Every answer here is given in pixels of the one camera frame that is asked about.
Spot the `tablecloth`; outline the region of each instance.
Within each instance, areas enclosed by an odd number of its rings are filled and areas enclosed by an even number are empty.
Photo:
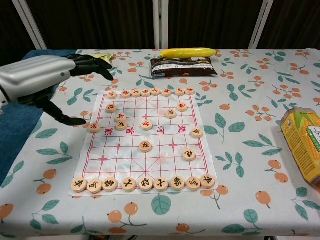
[[[114,80],[72,77],[52,101],[89,122],[101,90],[195,88],[219,188],[72,198],[88,124],[69,127],[43,114],[0,188],[3,237],[320,235],[319,193],[304,181],[279,127],[295,106],[320,113],[318,50],[220,50],[211,58],[218,76],[158,79],[149,65],[158,50],[99,52],[114,54]]]

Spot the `blue cloth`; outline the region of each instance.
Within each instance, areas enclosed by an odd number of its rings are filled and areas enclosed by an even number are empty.
[[[76,50],[32,50],[23,60],[42,55],[65,56],[75,53]],[[0,185],[43,113],[34,106],[13,103],[4,106],[2,110],[4,114],[0,115]]]

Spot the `brown snack package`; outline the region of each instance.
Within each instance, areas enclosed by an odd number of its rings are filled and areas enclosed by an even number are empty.
[[[217,75],[209,57],[174,59],[151,59],[151,75],[154,78],[167,76]]]

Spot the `yellow package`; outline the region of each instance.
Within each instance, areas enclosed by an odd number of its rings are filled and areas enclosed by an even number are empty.
[[[95,57],[95,58],[98,58],[98,59],[103,59],[110,65],[111,65],[110,59],[114,56],[112,53],[100,53],[100,52],[90,53],[88,55]]]
[[[295,107],[281,129],[304,179],[320,189],[320,118],[310,108]]]

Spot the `white pole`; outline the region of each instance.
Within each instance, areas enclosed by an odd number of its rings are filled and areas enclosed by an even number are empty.
[[[161,49],[168,49],[169,0],[161,0]]]
[[[159,0],[153,0],[153,33],[154,33],[154,47],[160,49],[160,23],[159,23]]]
[[[273,3],[274,0],[263,0],[260,13],[251,36],[249,49],[257,49]]]
[[[42,38],[26,0],[12,0],[12,2],[35,46],[35,49],[47,49],[45,41]]]

